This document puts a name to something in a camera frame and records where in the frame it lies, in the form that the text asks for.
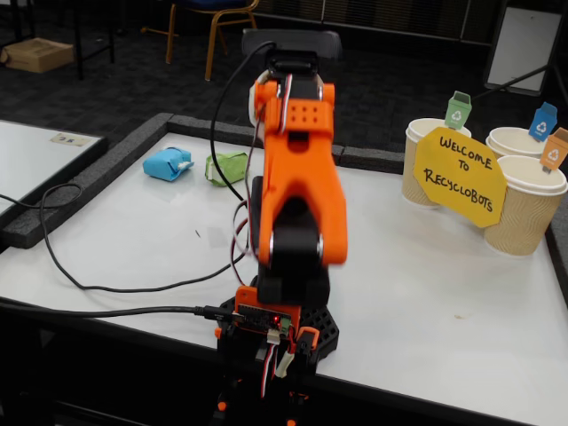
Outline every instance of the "orange bracket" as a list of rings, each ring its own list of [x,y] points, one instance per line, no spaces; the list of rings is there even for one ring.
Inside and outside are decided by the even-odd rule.
[[[323,265],[347,258],[347,207],[332,156],[335,86],[324,84],[323,99],[290,99],[286,130],[279,134],[282,100],[274,81],[255,85],[255,109],[264,107],[264,182],[258,257],[270,263],[274,221],[291,197],[305,200],[323,238]],[[290,140],[304,132],[307,140]]]

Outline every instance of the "blue chair seat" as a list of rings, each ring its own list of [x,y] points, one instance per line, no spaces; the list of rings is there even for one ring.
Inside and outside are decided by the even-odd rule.
[[[175,3],[201,11],[222,11],[223,9],[239,9],[247,5],[246,0],[175,0]]]

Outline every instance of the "white cup lid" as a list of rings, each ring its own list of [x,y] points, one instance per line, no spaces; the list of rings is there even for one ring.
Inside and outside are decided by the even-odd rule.
[[[408,135],[414,142],[418,143],[420,139],[424,138],[431,131],[438,127],[447,128],[444,120],[441,120],[439,118],[419,118],[417,120],[411,121],[410,124],[408,124]],[[459,131],[462,135],[471,138],[471,132],[465,127],[462,127],[457,131]]]
[[[516,155],[541,155],[545,142],[539,142],[529,135],[529,130],[519,127],[499,127],[489,133],[496,148],[505,148]]]
[[[557,193],[566,187],[566,176],[560,170],[547,173],[540,160],[524,155],[507,155],[497,160],[509,184],[516,189],[526,189],[536,193]]]

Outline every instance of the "cardboard box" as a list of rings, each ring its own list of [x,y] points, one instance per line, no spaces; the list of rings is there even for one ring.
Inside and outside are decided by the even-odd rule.
[[[2,49],[0,62],[8,68],[44,73],[74,61],[72,44],[56,43],[43,38],[10,44]]]

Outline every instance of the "green crumpled paper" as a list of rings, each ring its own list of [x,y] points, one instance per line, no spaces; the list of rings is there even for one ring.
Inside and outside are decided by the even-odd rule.
[[[245,153],[217,154],[217,162],[223,174],[232,184],[245,178],[247,168],[247,155]],[[216,186],[226,186],[219,176],[211,155],[205,163],[205,178]]]

